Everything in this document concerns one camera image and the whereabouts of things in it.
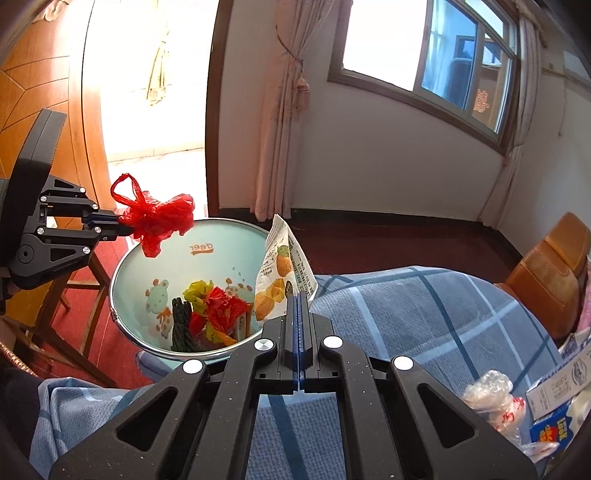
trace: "snack wrapper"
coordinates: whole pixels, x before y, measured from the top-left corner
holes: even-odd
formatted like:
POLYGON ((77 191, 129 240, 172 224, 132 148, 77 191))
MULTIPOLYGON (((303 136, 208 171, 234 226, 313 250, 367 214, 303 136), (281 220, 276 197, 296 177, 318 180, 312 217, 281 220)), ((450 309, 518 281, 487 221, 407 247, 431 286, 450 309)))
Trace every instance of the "snack wrapper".
POLYGON ((287 295, 305 291, 312 301, 318 290, 310 264, 289 225, 279 215, 267 236, 265 258, 256 276, 253 329, 287 312, 287 295))

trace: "clear plastic bag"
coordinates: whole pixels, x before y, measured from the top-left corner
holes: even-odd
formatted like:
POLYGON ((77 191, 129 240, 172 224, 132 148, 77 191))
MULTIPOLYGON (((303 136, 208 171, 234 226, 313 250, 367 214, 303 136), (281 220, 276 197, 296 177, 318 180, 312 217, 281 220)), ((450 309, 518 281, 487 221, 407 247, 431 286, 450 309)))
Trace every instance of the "clear plastic bag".
POLYGON ((489 370, 472 385, 468 385, 462 400, 482 416, 497 432, 502 434, 532 462, 552 455, 559 444, 556 442, 521 443, 519 426, 523 423, 527 404, 522 397, 511 395, 513 383, 496 370, 489 370))

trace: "doorway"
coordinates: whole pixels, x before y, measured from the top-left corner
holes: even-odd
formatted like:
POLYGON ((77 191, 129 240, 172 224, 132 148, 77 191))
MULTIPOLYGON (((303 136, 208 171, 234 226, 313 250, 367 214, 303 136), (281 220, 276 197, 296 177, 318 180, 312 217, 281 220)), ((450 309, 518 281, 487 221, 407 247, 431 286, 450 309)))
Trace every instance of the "doorway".
MULTIPOLYGON (((205 110, 218 0, 106 0, 100 107, 111 182, 130 173, 161 201, 207 216, 205 110)), ((118 192, 132 197, 131 185, 118 192)))

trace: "blue box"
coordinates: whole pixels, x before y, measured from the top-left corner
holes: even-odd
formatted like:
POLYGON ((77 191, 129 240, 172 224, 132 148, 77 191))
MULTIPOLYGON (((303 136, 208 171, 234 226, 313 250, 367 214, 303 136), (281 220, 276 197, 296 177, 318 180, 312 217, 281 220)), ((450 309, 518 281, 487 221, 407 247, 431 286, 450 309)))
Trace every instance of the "blue box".
POLYGON ((574 435, 570 429, 572 418, 567 415, 570 400, 540 418, 530 427, 532 442, 559 442, 557 452, 564 450, 574 435))

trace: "curtain tieback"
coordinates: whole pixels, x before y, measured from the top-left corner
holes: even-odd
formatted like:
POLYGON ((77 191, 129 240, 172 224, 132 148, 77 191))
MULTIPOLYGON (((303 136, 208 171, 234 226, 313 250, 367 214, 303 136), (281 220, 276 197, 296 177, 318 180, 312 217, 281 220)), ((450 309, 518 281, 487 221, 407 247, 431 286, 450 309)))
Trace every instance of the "curtain tieback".
POLYGON ((310 84, 304 76, 304 70, 300 72, 297 80, 294 83, 295 86, 295 109, 299 112, 308 110, 310 104, 310 84))
POLYGON ((302 112, 308 109, 310 104, 310 84, 306 77, 304 76, 304 60, 299 58, 295 55, 288 47, 285 45, 281 36, 279 35, 279 28, 277 24, 275 24, 275 31, 277 32, 277 40, 283 47, 283 49, 290 55, 290 63, 292 64, 299 64, 300 65, 300 74, 296 78, 294 82, 294 89, 295 89, 295 99, 293 103, 293 107, 297 113, 302 112))

